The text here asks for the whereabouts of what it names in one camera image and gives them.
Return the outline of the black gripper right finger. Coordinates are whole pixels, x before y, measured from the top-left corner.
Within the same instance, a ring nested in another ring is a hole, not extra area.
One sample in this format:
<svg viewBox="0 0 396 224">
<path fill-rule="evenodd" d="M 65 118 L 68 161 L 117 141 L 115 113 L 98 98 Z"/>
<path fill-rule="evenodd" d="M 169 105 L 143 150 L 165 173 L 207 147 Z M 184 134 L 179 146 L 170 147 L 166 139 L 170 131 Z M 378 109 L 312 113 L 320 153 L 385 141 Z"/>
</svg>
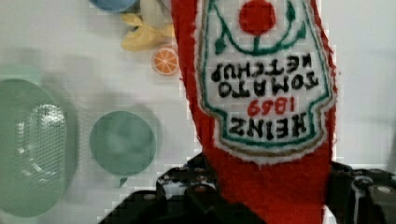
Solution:
<svg viewBox="0 0 396 224">
<path fill-rule="evenodd" d="M 333 162 L 326 206 L 337 224 L 396 224 L 395 174 Z"/>
</svg>

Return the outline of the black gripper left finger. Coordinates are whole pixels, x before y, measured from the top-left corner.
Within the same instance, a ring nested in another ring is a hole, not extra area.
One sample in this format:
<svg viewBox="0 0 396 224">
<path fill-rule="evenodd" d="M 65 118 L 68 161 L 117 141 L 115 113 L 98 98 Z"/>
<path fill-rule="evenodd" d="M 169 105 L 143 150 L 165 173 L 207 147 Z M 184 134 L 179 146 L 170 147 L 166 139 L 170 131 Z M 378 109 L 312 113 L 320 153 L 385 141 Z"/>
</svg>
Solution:
<svg viewBox="0 0 396 224">
<path fill-rule="evenodd" d="M 221 194 L 203 154 L 161 175 L 156 189 L 130 194 L 99 224 L 265 224 L 241 203 Z"/>
</svg>

